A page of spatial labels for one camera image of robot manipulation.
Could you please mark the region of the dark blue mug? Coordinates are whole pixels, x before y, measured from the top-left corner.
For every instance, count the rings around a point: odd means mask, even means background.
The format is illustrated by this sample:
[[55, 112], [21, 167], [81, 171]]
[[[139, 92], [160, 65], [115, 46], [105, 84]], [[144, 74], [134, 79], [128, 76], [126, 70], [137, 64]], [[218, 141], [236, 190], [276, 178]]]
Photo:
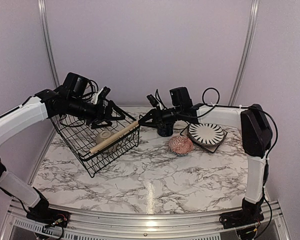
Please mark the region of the dark blue mug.
[[162, 123], [158, 125], [157, 134], [161, 137], [170, 137], [174, 133], [174, 123]]

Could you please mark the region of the black wire dish rack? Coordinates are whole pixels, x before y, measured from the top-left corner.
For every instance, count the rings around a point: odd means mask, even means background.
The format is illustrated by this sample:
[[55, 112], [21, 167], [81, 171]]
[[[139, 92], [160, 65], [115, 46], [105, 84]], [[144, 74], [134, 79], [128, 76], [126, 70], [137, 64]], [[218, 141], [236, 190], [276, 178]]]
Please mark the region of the black wire dish rack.
[[125, 110], [123, 113], [124, 120], [111, 121], [112, 126], [98, 129], [91, 129], [91, 124], [83, 119], [66, 114], [54, 116], [51, 122], [65, 145], [93, 178], [96, 173], [139, 145], [138, 126], [123, 132], [137, 119]]

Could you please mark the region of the square floral plate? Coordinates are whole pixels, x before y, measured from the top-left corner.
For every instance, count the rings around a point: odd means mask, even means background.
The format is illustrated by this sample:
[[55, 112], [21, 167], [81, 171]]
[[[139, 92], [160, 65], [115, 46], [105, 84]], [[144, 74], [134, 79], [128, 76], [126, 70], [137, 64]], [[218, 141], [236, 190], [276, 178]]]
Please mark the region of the square floral plate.
[[[190, 124], [186, 127], [186, 128], [184, 128], [181, 132], [180, 132], [180, 135], [181, 136], [185, 136], [185, 137], [188, 137], [188, 127], [190, 126]], [[227, 136], [227, 134], [228, 134], [228, 132], [226, 131], [226, 130], [224, 130], [224, 133], [225, 133], [225, 138], [224, 138], [224, 141], [225, 141], [225, 139], [226, 139], [226, 136]], [[208, 151], [209, 153], [214, 153], [217, 149], [218, 149], [218, 147], [220, 146], [215, 146], [215, 147], [205, 147], [205, 146], [200, 146], [200, 145], [198, 145], [198, 144], [196, 144], [196, 143], [194, 143], [194, 142], [192, 142], [193, 144], [195, 144], [196, 146], [198, 146], [198, 147], [200, 147], [200, 148], [202, 148], [202, 149], [204, 149], [204, 150], [206, 150], [206, 151]]]

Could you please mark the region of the white round plate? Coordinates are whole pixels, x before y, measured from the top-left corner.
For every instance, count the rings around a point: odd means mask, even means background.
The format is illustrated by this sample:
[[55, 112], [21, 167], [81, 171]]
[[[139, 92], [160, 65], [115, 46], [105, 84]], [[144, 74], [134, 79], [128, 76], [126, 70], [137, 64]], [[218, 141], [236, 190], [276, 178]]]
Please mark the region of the white round plate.
[[188, 135], [195, 143], [213, 147], [220, 145], [225, 139], [225, 131], [214, 123], [190, 124]]

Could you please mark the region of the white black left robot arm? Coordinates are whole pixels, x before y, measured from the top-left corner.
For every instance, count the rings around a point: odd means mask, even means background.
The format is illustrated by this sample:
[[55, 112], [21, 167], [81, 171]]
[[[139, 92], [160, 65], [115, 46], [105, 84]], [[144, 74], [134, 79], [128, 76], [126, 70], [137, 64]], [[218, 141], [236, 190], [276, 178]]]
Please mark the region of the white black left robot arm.
[[[92, 129], [109, 127], [124, 120], [125, 114], [107, 100], [110, 88], [98, 90], [96, 83], [69, 72], [62, 85], [30, 96], [23, 104], [0, 116], [0, 146], [22, 130], [55, 116], [73, 116]], [[27, 216], [48, 223], [54, 211], [48, 200], [35, 188], [7, 171], [0, 159], [0, 189], [28, 206]]]

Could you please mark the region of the blue white patterned bowl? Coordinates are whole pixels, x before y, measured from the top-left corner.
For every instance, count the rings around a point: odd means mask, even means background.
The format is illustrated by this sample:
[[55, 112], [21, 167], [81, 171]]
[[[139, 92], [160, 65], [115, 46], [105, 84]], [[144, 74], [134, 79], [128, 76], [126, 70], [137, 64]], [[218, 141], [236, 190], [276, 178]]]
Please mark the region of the blue white patterned bowl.
[[193, 150], [194, 145], [188, 137], [176, 135], [169, 140], [168, 147], [175, 155], [185, 156]]

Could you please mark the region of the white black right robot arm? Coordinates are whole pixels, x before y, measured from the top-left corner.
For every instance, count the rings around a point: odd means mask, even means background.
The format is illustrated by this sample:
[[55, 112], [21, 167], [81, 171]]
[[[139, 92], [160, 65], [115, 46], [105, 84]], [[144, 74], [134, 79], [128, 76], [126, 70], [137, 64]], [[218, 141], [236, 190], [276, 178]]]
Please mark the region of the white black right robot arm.
[[265, 184], [269, 175], [269, 153], [277, 143], [268, 122], [272, 117], [259, 104], [225, 106], [205, 101], [193, 104], [186, 87], [169, 91], [172, 107], [166, 108], [160, 99], [148, 95], [152, 109], [139, 119], [141, 126], [155, 128], [161, 136], [171, 136], [177, 121], [189, 124], [222, 125], [237, 128], [247, 155], [248, 175], [246, 193], [241, 209], [221, 214], [219, 221], [225, 228], [255, 223], [264, 219], [261, 206], [265, 199]]

